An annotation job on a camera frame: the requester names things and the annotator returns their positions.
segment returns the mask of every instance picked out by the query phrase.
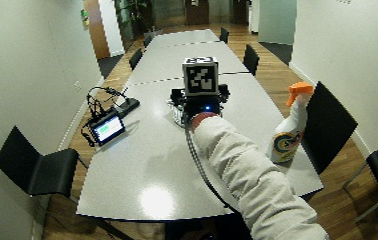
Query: white wall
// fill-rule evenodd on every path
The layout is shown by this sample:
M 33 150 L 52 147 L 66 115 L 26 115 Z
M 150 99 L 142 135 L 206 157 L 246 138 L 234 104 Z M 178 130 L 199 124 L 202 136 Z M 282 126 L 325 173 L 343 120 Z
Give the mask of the white wall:
M 378 0 L 298 0 L 297 11 L 290 67 L 341 100 L 366 155 L 378 149 Z
M 258 8 L 258 41 L 291 45 L 297 0 L 259 0 Z
M 102 79 L 81 8 L 73 0 L 0 0 L 0 148 L 17 125 L 41 153 L 57 150 Z M 34 207 L 0 171 L 0 239 L 30 239 Z
M 98 0 L 101 19 L 106 35 L 110 57 L 124 54 L 120 26 L 113 0 Z
M 258 21 L 259 21 L 259 0 L 251 1 L 251 19 L 250 19 L 250 30 L 258 33 Z

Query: human arm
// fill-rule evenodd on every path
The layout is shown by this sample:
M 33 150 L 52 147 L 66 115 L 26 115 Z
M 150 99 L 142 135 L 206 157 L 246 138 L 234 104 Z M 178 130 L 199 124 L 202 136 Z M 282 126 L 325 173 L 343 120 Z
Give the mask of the human arm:
M 254 142 L 214 114 L 193 122 L 194 142 L 235 197 L 253 239 L 327 239 L 317 213 L 294 195 L 278 167 Z

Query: doorway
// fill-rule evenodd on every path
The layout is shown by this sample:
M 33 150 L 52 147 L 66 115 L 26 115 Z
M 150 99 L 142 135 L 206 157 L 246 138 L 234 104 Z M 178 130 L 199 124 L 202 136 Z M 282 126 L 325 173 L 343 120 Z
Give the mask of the doorway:
M 185 0 L 186 24 L 209 24 L 209 2 L 207 0 Z

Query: chair leg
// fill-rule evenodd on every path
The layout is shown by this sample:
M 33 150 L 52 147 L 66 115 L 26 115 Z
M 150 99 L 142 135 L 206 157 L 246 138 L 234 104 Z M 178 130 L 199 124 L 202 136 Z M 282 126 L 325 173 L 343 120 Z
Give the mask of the chair leg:
M 359 222 L 376 208 L 378 208 L 378 203 L 375 203 L 375 205 L 368 210 L 366 210 L 366 212 L 362 213 L 362 215 L 354 221 Z
M 362 167 L 358 169 L 358 171 L 355 172 L 355 174 L 351 176 L 351 178 L 345 182 L 342 188 L 346 189 L 347 185 L 350 184 L 350 182 L 353 181 L 353 179 L 359 175 L 359 173 L 362 172 L 363 168 L 366 167 L 367 162 L 365 161 Z
M 82 160 L 81 156 L 78 156 L 78 161 L 82 164 L 82 166 L 88 169 L 88 163 Z
M 74 202 L 76 205 L 78 205 L 78 199 L 74 196 L 70 195 L 69 199 L 72 200 L 72 202 Z M 101 229 L 104 229 L 113 236 L 118 237 L 122 240 L 134 240 L 124 232 L 121 232 L 114 226 L 112 226 L 105 220 L 94 217 L 88 217 L 88 218 L 96 223 L 96 225 Z

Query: black cable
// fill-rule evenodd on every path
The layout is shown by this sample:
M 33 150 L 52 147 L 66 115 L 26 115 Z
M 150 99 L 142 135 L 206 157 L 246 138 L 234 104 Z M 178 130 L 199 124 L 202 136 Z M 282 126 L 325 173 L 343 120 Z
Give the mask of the black cable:
M 199 157 L 198 157 L 198 154 L 197 154 L 197 151 L 194 149 L 194 146 L 193 146 L 193 141 L 191 141 L 191 138 L 190 138 L 190 124 L 189 124 L 189 120 L 187 120 L 187 115 L 183 113 L 183 122 L 185 122 L 185 135 L 186 135 L 186 142 L 187 142 L 187 147 L 189 147 L 189 152 L 190 152 L 190 155 L 191 155 L 191 158 L 193 158 L 193 161 L 194 161 L 194 164 L 197 166 L 197 169 L 198 169 L 198 172 L 199 172 L 199 175 L 202 177 L 202 180 L 207 186 L 207 188 L 210 189 L 210 191 L 213 192 L 213 194 L 215 195 L 215 197 L 218 198 L 218 200 L 222 202 L 222 204 L 225 205 L 225 208 L 229 208 L 234 213 L 239 214 L 238 210 L 234 209 L 234 207 L 231 207 L 231 205 L 225 201 L 225 199 L 219 196 L 219 193 L 217 192 L 215 188 L 213 187 L 213 184 L 210 183 L 209 179 L 207 179 L 207 176 L 206 176 L 206 173 L 205 173 L 205 170 L 203 170 L 203 167 L 202 167 L 202 164 L 201 164 L 201 160 L 199 160 Z

